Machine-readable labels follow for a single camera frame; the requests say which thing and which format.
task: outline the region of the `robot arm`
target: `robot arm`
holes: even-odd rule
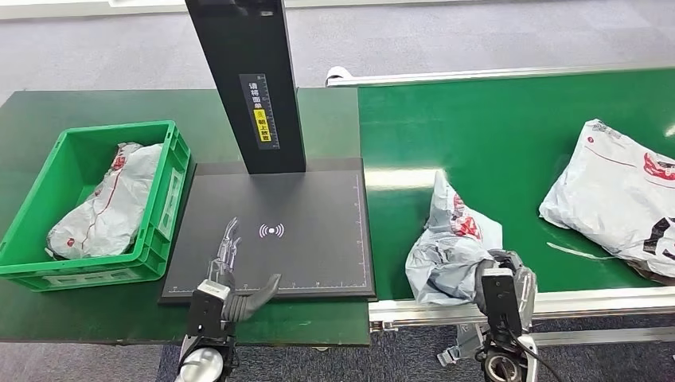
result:
[[[234,294],[232,269],[240,242],[234,237],[237,223],[235,217],[228,224],[207,279],[190,299],[176,382],[224,382],[236,366],[235,324],[249,319],[279,290],[281,275],[272,275],[254,294]]]
[[[476,269],[474,302],[488,325],[458,325],[457,345],[438,355],[443,365],[473,357],[488,382],[534,382],[538,369],[532,324],[536,275],[516,252],[490,251]]]

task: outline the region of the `wireless symbol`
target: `wireless symbol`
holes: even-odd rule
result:
[[[268,227],[267,224],[262,224],[260,225],[260,229],[258,229],[258,236],[261,238],[267,235],[277,235],[277,237],[281,237],[285,230],[283,224],[277,224],[276,227]]]

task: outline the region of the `plastic mailer bag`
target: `plastic mailer bag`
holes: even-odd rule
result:
[[[572,159],[539,213],[641,274],[675,277],[675,161],[598,119],[583,125]]]
[[[138,233],[161,153],[162,144],[120,143],[103,181],[49,231],[47,253],[57,259],[124,253]]]
[[[429,220],[405,262],[419,303],[458,305],[475,296],[476,266],[501,249],[501,225],[464,204],[443,171],[436,172]]]

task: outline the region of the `green table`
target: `green table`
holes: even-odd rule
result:
[[[550,248],[547,242],[605,255],[580,235],[539,219],[537,206],[588,119],[601,118],[675,157],[675,136],[665,134],[675,123],[673,85],[675,70],[661,69],[302,89],[298,98],[309,157],[358,156],[361,146],[380,300],[411,297],[404,261],[427,218],[435,169],[450,174],[468,205],[502,223],[504,245],[538,274],[540,291],[594,294],[670,288],[650,288],[657,284],[619,261],[595,262]],[[0,232],[60,131],[152,119],[174,119],[199,162],[237,159],[215,91],[15,93],[0,108]],[[34,294],[2,283],[0,338],[177,341],[185,309],[156,306],[160,286]],[[675,306],[664,304],[670,310]],[[368,326],[364,301],[274,302],[238,334],[247,343],[365,345]]]
[[[298,93],[306,155],[358,157],[354,89]],[[197,162],[240,160],[215,90],[16,92],[0,108],[0,236],[69,127],[173,119]],[[98,343],[178,342],[187,309],[158,306],[162,282],[33,293],[0,282],[0,339]],[[240,343],[367,345],[365,300],[272,302],[237,326]]]

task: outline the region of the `label sticker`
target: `label sticker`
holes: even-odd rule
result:
[[[239,74],[239,78],[258,148],[261,150],[278,150],[281,146],[276,132],[267,78],[260,73]]]

